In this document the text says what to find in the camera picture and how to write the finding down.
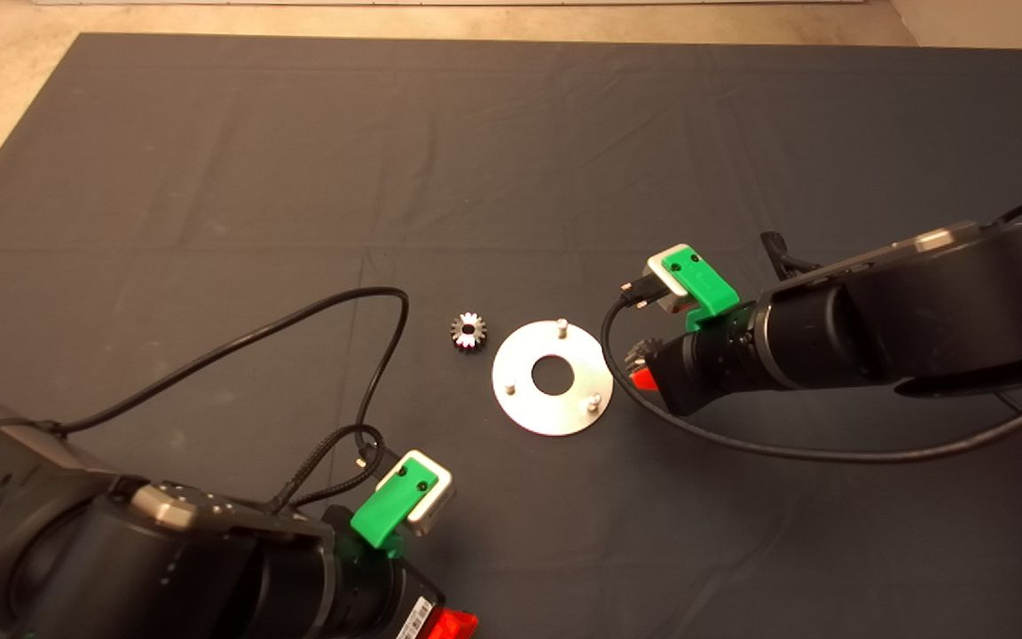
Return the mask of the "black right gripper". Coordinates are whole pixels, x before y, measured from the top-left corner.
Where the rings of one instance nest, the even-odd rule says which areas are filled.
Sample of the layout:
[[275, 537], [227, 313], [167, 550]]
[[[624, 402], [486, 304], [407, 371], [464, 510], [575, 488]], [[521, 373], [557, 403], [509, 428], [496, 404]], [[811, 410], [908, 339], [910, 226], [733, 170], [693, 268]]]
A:
[[660, 345], [648, 367], [630, 372], [630, 383], [658, 391], [673, 416], [689, 416], [736, 393], [773, 390], [755, 344], [756, 304], [745, 303], [699, 323], [697, 331]]

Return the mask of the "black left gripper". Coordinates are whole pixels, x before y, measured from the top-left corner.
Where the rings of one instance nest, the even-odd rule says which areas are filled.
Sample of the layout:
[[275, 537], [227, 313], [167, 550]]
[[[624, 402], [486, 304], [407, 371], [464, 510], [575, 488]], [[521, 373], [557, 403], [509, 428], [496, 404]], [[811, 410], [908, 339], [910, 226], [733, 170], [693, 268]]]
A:
[[329, 506], [325, 524], [326, 638], [469, 639], [478, 617], [438, 611], [446, 598], [425, 574], [373, 548], [353, 529], [349, 507]]

